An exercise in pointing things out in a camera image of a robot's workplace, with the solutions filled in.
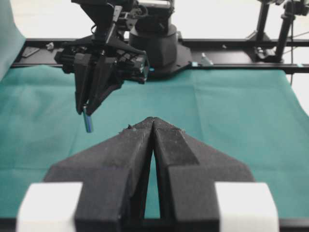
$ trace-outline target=teal fabric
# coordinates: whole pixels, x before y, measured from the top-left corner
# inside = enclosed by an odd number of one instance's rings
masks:
[[[0,81],[16,59],[24,41],[14,23],[10,0],[0,0]]]
[[[73,75],[47,66],[9,70],[0,83],[0,217],[14,217],[51,164],[157,116],[245,162],[269,184],[280,217],[309,217],[309,118],[281,71],[193,71],[126,82],[93,115],[75,112]],[[146,216],[159,216],[155,163]]]

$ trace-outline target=metal bar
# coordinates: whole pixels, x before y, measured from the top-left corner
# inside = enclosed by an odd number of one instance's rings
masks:
[[[279,35],[279,40],[277,44],[276,49],[276,61],[280,62],[282,60],[282,56],[284,53],[285,46],[287,44],[287,39],[290,31],[291,24],[293,23],[293,20],[295,19],[295,16],[293,15],[293,10],[291,8],[294,8],[294,2],[288,1],[285,5],[285,13],[281,16],[283,19],[281,31]]]
[[[294,73],[309,73],[309,64],[304,64],[302,67],[292,64],[277,64],[277,63],[258,63],[258,64],[214,64],[206,67],[192,67],[195,70],[283,70],[286,74]]]
[[[281,218],[279,220],[280,232],[308,232],[309,219],[289,219]],[[0,218],[0,232],[15,232],[15,218]],[[124,232],[173,232],[174,224],[161,219],[145,219],[141,221],[130,221],[123,225]]]
[[[71,42],[75,39],[27,39],[25,44],[27,46],[32,45],[40,45],[53,42],[55,46],[58,44],[62,44],[64,42]],[[183,45],[188,47],[196,47],[196,46],[220,46],[226,45],[230,47],[254,47],[254,46],[269,46],[269,47],[275,47],[278,43],[278,40],[270,40],[270,41],[249,41],[247,39],[183,39]],[[287,46],[288,47],[309,47],[309,39],[298,39],[292,42],[292,40],[289,38],[287,40]]]
[[[262,3],[259,21],[258,21],[257,29],[256,29],[257,31],[256,40],[257,41],[262,41],[264,38],[264,31],[265,31],[268,12],[269,12],[269,4]]]
[[[278,40],[271,41],[249,41],[246,39],[184,39],[183,45],[186,47],[238,47],[238,48],[252,48],[252,47],[275,47]],[[309,47],[309,39],[307,40],[287,40],[287,47]]]

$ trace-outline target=wire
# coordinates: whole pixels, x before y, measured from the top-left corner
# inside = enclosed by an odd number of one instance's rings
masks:
[[[309,34],[309,31],[295,35],[294,38],[297,38],[297,37],[302,36],[302,35],[307,35],[307,34]]]
[[[94,34],[93,29],[94,29],[96,26],[97,26],[97,25],[95,24],[95,25],[93,25],[93,26],[91,27],[91,33],[92,33],[92,34]]]
[[[293,18],[292,18],[292,36],[291,36],[291,41],[292,44],[294,42],[294,19],[295,19],[295,3],[294,0],[292,0],[292,14],[293,14]],[[291,64],[294,64],[294,47],[292,46],[291,49]],[[291,86],[293,85],[293,79],[294,79],[294,74],[291,74]]]
[[[290,53],[291,51],[292,51],[292,50],[286,51],[286,52],[284,52],[283,54]]]

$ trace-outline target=white foam block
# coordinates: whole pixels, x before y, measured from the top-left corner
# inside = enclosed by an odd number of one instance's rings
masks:
[[[279,232],[278,211],[265,183],[216,182],[220,232]]]
[[[18,211],[16,231],[75,232],[82,186],[80,182],[30,185]]]

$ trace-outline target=black rod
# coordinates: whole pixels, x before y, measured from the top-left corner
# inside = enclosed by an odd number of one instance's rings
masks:
[[[286,47],[287,40],[288,40],[290,27],[291,27],[293,20],[295,19],[295,15],[293,14],[293,8],[295,6],[293,4],[294,3],[291,2],[290,0],[287,1],[285,5],[285,12],[281,16],[281,18],[283,19],[283,23],[282,23],[282,27],[281,27],[281,31],[280,31],[280,35],[279,35],[279,39],[277,43],[277,49],[276,49],[276,61],[277,62],[281,62],[282,60],[284,49]]]
[[[264,31],[265,31],[268,12],[269,12],[269,4],[262,3],[259,21],[258,21],[257,29],[256,29],[257,31],[256,40],[257,41],[262,41],[264,38]]]

